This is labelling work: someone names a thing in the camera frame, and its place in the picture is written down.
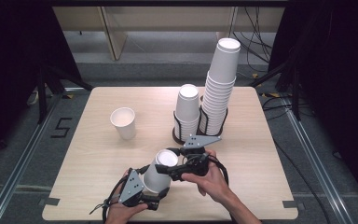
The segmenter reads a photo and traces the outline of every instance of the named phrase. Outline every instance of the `floor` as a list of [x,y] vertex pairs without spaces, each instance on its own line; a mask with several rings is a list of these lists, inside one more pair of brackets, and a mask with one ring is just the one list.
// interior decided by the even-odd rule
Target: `floor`
[[[248,46],[249,42],[237,35]],[[129,33],[120,59],[112,61],[104,33],[65,32],[65,36],[80,74],[94,86],[178,86],[189,80],[203,85],[216,45],[215,33],[133,32]],[[274,36],[262,34],[263,41],[270,46]],[[262,58],[268,58],[257,44],[251,48]],[[268,63],[242,49],[236,85],[249,85],[255,76],[263,76],[267,68]],[[358,223],[358,185],[351,172],[334,153],[335,148],[317,115],[307,105],[304,93],[300,99],[300,122],[293,119],[289,98],[272,97],[277,78],[256,90],[260,103],[265,104],[268,126],[278,144],[299,216],[295,220],[263,222]],[[76,87],[69,82],[63,84]],[[41,214],[90,94],[73,91],[68,95],[49,95],[51,117],[43,127],[36,123],[37,104],[30,104],[7,137],[7,148],[0,149],[0,195],[2,190],[13,188],[6,199],[0,199],[0,223],[55,223],[45,221]],[[52,135],[62,134],[56,130],[60,121],[70,127],[69,132],[64,138],[53,139]],[[35,136],[38,129],[41,136]],[[18,170],[17,178],[13,177],[14,170]]]

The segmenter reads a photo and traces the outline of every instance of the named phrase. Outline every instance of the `desk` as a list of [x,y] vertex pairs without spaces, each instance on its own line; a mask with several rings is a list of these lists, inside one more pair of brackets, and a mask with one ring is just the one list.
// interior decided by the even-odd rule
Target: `desk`
[[[179,87],[95,88],[77,125],[72,143],[46,205],[46,220],[101,220],[102,210],[89,212],[109,195],[130,167],[149,164],[163,148],[179,147],[172,139],[173,116]],[[128,106],[136,113],[137,135],[122,140],[110,114]],[[231,188],[260,219],[294,219],[296,208],[281,161],[270,135],[255,89],[235,87],[228,105],[222,140],[207,146],[227,167]],[[196,185],[175,181],[158,208],[132,220],[229,220],[227,210]]]

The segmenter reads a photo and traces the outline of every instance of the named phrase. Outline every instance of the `gray carpet floor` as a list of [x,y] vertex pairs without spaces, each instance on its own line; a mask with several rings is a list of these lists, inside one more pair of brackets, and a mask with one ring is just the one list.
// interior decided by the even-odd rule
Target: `gray carpet floor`
[[[78,68],[83,79],[93,86],[180,86],[186,83],[203,86],[209,64],[78,63]],[[254,72],[255,68],[266,70],[267,66],[255,64],[251,68],[248,65],[239,64],[238,71],[242,75],[238,74],[236,86],[249,85],[253,81],[250,74]],[[277,78],[274,77],[256,87],[257,92],[260,93],[261,105],[270,99],[262,96],[262,93],[276,92],[274,85]],[[62,83],[65,87],[75,87],[70,82],[63,81]],[[46,200],[51,191],[89,96],[89,92],[82,91],[74,94],[73,97],[62,97],[58,102],[46,130],[37,143],[36,151],[1,217],[0,223],[56,223],[43,220],[41,216],[44,208],[43,200]],[[358,223],[358,185],[345,163],[333,155],[336,149],[331,144],[317,115],[313,114],[312,109],[307,105],[307,96],[304,93],[301,94],[300,103],[301,123],[340,196],[347,205],[353,222]],[[282,105],[282,100],[279,98],[270,100],[267,104],[269,107],[279,105]],[[265,116],[273,138],[290,158],[288,159],[277,148],[291,191],[299,206],[299,215],[295,220],[263,220],[263,223],[327,223],[323,209],[325,209],[330,223],[339,223],[296,136],[287,116],[287,109],[277,107],[266,110]],[[70,128],[69,132],[64,138],[51,138],[52,135],[62,134],[62,130],[55,129],[61,118],[70,118],[70,120],[63,121],[65,126]],[[21,153],[26,148],[37,120],[38,105],[30,105],[7,136],[7,147],[0,149],[0,189],[5,185]],[[323,206],[318,204],[310,187],[307,186],[295,166],[310,183],[310,187]]]

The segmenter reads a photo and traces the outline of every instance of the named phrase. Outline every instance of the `person's right hand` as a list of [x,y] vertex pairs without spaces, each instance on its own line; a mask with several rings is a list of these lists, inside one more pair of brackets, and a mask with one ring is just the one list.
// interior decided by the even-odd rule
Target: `person's right hand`
[[[216,157],[215,151],[206,149],[206,152]],[[227,196],[233,193],[220,169],[211,161],[209,162],[208,174],[205,176],[184,173],[182,179],[197,184],[200,194],[203,196],[209,194],[217,203],[226,203]]]

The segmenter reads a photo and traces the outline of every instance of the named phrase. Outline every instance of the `white paper cup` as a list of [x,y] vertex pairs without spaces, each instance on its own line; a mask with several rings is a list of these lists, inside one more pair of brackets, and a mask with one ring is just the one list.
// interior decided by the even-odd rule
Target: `white paper cup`
[[175,113],[182,121],[192,121],[200,116],[199,89],[196,86],[185,84],[181,87]]
[[160,193],[171,185],[171,178],[168,175],[159,174],[156,170],[156,164],[175,166],[178,163],[178,157],[168,149],[162,149],[153,159],[149,168],[143,176],[145,187],[153,193]]
[[135,112],[128,107],[121,107],[110,115],[110,121],[115,126],[121,138],[130,140],[136,135]]
[[237,74],[241,44],[232,38],[222,38],[217,43],[209,75],[217,82],[230,83]]

